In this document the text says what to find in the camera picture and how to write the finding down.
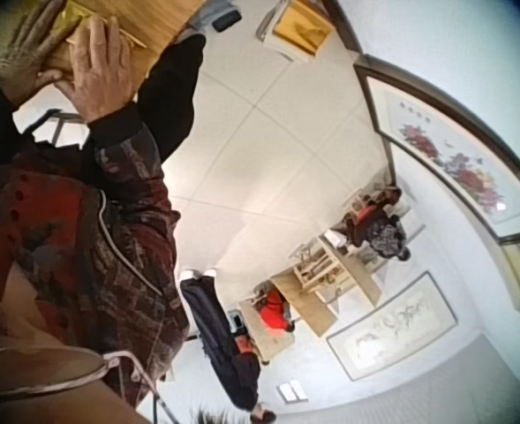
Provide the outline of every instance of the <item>white shoe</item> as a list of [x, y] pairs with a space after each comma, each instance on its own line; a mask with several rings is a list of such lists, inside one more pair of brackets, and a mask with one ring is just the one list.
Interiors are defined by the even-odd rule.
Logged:
[[196, 272], [194, 269], [186, 269], [185, 271], [181, 271], [179, 274], [179, 281], [192, 280], [195, 278]]
[[214, 269], [214, 268], [207, 269], [205, 271], [205, 273], [203, 274], [203, 276], [210, 276], [212, 278], [216, 278], [216, 269]]

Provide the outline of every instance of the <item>person's right hand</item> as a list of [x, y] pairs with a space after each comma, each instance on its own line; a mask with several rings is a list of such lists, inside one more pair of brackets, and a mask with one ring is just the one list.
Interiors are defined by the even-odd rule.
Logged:
[[70, 45], [73, 83], [56, 83], [87, 123], [122, 109], [133, 98], [130, 46], [120, 36], [117, 19], [110, 20], [108, 40], [99, 16], [92, 16], [89, 24], [78, 28]]

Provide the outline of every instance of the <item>person in black clothing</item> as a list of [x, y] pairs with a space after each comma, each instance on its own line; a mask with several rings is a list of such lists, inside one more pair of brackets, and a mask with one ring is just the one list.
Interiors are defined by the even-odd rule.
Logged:
[[181, 274], [181, 293], [189, 304], [210, 363], [232, 404], [250, 412], [252, 423], [275, 422], [275, 414], [258, 403], [260, 361], [253, 352], [240, 352], [215, 289], [215, 271], [201, 278]]

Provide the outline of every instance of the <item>person in red clothing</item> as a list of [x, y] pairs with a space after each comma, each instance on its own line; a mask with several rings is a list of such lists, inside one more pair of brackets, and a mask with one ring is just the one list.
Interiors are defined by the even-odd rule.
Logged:
[[289, 333], [295, 331], [295, 322], [290, 318], [289, 302], [273, 285], [260, 289], [256, 309], [269, 328], [284, 329]]

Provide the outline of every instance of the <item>person's left hand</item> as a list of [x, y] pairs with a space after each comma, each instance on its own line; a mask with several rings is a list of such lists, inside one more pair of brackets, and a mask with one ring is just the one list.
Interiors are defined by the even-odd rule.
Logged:
[[47, 36], [64, 4], [65, 0], [39, 0], [16, 28], [0, 61], [0, 88], [16, 109], [42, 88], [63, 78], [59, 70], [40, 70], [49, 54], [79, 23], [77, 19]]

